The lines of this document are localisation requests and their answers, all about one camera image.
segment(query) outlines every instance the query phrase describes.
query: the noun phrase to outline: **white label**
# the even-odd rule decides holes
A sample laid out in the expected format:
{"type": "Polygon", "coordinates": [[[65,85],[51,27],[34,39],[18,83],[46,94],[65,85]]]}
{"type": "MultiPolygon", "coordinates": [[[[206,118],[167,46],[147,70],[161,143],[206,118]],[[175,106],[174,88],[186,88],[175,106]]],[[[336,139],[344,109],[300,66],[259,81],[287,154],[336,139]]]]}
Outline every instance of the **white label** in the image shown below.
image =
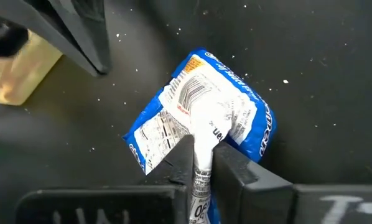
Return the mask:
{"type": "Polygon", "coordinates": [[[139,127],[134,135],[146,160],[145,173],[150,173],[185,134],[188,131],[166,110],[160,111],[139,127]]]}
{"type": "Polygon", "coordinates": [[[189,224],[209,224],[207,211],[210,206],[211,171],[202,171],[196,168],[194,174],[189,224]]]}
{"type": "Polygon", "coordinates": [[[190,128],[192,108],[199,101],[222,102],[232,115],[229,135],[241,144],[252,128],[257,110],[254,102],[199,56],[193,55],[188,64],[193,66],[186,65],[179,76],[164,87],[159,96],[163,107],[182,125],[190,128]]]}

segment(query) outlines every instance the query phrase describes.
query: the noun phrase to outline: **blue packaging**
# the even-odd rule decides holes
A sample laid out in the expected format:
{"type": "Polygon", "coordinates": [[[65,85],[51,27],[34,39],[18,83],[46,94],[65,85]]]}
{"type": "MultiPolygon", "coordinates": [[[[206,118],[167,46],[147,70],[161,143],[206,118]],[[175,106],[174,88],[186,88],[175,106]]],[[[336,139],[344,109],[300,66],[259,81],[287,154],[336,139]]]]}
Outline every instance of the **blue packaging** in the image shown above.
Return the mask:
{"type": "MultiPolygon", "coordinates": [[[[179,80],[192,76],[189,74],[194,71],[198,71],[196,72],[198,75],[202,75],[203,78],[209,80],[204,81],[204,84],[211,85],[210,90],[217,88],[223,91],[226,87],[225,91],[238,94],[241,96],[240,98],[249,101],[248,104],[252,109],[246,110],[248,112],[243,111],[238,116],[235,116],[238,120],[233,123],[234,128],[232,126],[232,130],[224,138],[224,141],[252,161],[258,162],[273,137],[276,130],[276,120],[267,103],[214,55],[205,49],[196,49],[176,68],[172,74],[171,82],[157,92],[135,120],[129,132],[123,137],[145,174],[148,174],[151,169],[158,165],[180,138],[187,134],[187,127],[182,125],[183,122],[178,122],[179,116],[171,113],[173,110],[164,107],[163,104],[168,105],[168,103],[164,102],[166,99],[165,94],[171,95],[174,92],[174,87],[179,86],[179,80]],[[163,128],[164,130],[160,133],[160,131],[156,130],[157,128],[163,128]],[[163,133],[165,133],[165,140],[162,139],[163,133]],[[156,145],[159,148],[153,154],[150,148],[152,145],[156,145]]],[[[175,93],[169,96],[170,100],[172,100],[173,96],[175,96],[175,93]]],[[[187,105],[185,107],[178,105],[177,107],[179,109],[182,107],[180,110],[183,110],[183,114],[188,113],[187,105]]],[[[215,207],[215,200],[212,199],[208,211],[211,223],[219,222],[218,211],[214,209],[215,207]]]]}

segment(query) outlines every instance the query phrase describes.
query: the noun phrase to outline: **blue plastic bag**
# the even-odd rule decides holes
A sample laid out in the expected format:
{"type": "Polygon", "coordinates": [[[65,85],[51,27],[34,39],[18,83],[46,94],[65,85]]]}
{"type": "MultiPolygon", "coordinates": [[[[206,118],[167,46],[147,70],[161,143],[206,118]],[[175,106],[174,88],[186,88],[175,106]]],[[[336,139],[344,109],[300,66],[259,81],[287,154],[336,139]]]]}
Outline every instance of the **blue plastic bag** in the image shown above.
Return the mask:
{"type": "MultiPolygon", "coordinates": [[[[193,105],[206,96],[217,95],[231,99],[224,103],[232,118],[224,141],[254,162],[261,159],[276,130],[273,112],[215,56],[205,49],[196,49],[176,68],[168,85],[157,92],[123,137],[145,174],[189,133],[187,118],[193,105]]],[[[214,198],[207,214],[211,223],[219,222],[214,198]]],[[[193,223],[204,223],[203,220],[202,216],[193,223]]]]}

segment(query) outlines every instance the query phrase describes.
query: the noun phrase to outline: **black plastic piece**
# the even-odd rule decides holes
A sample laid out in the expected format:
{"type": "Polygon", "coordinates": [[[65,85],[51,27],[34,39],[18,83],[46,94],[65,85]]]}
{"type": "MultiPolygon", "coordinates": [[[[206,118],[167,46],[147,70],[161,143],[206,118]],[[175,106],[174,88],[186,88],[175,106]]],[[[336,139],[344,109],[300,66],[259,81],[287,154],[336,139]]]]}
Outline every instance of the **black plastic piece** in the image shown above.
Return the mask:
{"type": "Polygon", "coordinates": [[[23,198],[17,224],[175,223],[174,186],[39,190],[23,198]]]}
{"type": "Polygon", "coordinates": [[[287,223],[292,184],[226,143],[213,151],[212,186],[221,223],[287,223]]]}
{"type": "Polygon", "coordinates": [[[103,0],[0,0],[0,22],[30,29],[93,76],[111,67],[103,0]]]}

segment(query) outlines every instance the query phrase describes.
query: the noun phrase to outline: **black surface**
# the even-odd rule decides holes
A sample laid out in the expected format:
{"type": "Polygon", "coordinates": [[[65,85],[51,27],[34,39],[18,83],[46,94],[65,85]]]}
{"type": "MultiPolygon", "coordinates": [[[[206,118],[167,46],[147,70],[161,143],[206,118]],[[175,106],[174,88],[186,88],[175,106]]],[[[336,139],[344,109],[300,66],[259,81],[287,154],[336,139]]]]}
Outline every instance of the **black surface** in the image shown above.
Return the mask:
{"type": "Polygon", "coordinates": [[[0,223],[30,190],[138,181],[121,136],[197,46],[247,73],[275,111],[265,167],[291,182],[372,183],[372,0],[105,4],[106,78],[61,59],[24,106],[0,105],[0,223]]]}
{"type": "Polygon", "coordinates": [[[372,223],[372,186],[299,185],[293,223],[372,223]]]}

